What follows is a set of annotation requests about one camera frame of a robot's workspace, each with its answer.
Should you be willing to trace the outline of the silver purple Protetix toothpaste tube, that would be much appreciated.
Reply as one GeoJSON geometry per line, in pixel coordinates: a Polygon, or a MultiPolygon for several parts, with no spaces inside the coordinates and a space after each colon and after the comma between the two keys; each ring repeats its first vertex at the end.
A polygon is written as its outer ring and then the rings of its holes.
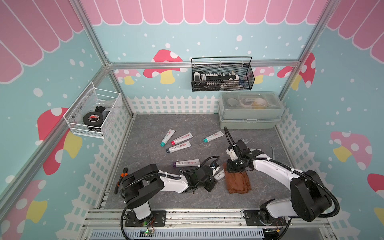
{"type": "Polygon", "coordinates": [[[244,142],[244,144],[248,144],[248,143],[250,143],[251,141],[252,141],[252,139],[244,139],[244,138],[241,138],[241,141],[243,141],[244,142]]]}

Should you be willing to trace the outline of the white R&O purple cap tube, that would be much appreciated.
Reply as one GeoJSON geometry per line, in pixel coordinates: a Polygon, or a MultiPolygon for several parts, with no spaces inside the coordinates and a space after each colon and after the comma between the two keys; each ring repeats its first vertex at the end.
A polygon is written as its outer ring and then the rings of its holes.
{"type": "Polygon", "coordinates": [[[180,167],[199,167],[200,166],[200,160],[194,159],[194,160],[186,160],[186,161],[177,161],[173,163],[173,167],[180,168],[180,167]]]}

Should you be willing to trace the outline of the brown cloth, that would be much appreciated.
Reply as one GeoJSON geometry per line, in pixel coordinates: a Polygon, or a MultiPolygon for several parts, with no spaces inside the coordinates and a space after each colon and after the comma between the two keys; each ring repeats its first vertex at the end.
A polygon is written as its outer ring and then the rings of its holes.
{"type": "Polygon", "coordinates": [[[225,181],[230,194],[246,194],[252,190],[250,179],[246,172],[230,173],[224,164],[225,181]]]}

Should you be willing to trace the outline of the white green cap toothpaste tube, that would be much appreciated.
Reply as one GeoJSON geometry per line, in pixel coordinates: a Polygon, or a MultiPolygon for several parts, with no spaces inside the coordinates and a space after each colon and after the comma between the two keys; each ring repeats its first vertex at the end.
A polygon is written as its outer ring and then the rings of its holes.
{"type": "Polygon", "coordinates": [[[216,133],[214,133],[214,134],[204,138],[204,143],[208,143],[208,142],[210,142],[212,140],[215,140],[217,138],[220,138],[222,136],[224,136],[224,134],[221,131],[218,131],[218,132],[216,132],[216,133]]]}

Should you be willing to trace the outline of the white R&O tube red scribble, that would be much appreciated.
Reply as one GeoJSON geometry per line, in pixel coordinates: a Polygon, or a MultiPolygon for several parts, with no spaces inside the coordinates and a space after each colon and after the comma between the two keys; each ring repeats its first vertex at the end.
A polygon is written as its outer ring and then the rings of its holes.
{"type": "Polygon", "coordinates": [[[214,175],[214,178],[216,181],[220,181],[224,177],[225,177],[225,170],[224,169],[222,169],[220,172],[218,172],[217,174],[214,175]]]}

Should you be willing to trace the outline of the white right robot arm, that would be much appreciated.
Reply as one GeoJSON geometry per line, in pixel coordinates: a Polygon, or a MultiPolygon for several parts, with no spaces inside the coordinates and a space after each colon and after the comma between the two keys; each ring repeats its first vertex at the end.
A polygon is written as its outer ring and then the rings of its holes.
{"type": "Polygon", "coordinates": [[[239,140],[227,149],[230,173],[256,170],[267,174],[290,190],[289,198],[269,200],[260,206],[259,215],[265,225],[280,217],[300,218],[311,222],[331,218],[340,212],[340,203],[312,170],[301,171],[278,162],[260,150],[250,150],[239,140]]]}

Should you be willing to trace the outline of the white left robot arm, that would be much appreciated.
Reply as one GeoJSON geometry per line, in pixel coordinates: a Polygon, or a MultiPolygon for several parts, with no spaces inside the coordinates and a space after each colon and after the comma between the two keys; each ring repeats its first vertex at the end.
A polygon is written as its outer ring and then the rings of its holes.
{"type": "Polygon", "coordinates": [[[135,213],[138,221],[153,217],[149,200],[159,192],[175,192],[178,194],[194,193],[198,189],[211,192],[218,182],[220,167],[214,161],[208,166],[199,166],[180,174],[169,174],[150,164],[134,173],[129,174],[128,168],[115,186],[114,194],[119,196],[126,208],[135,213]]]}

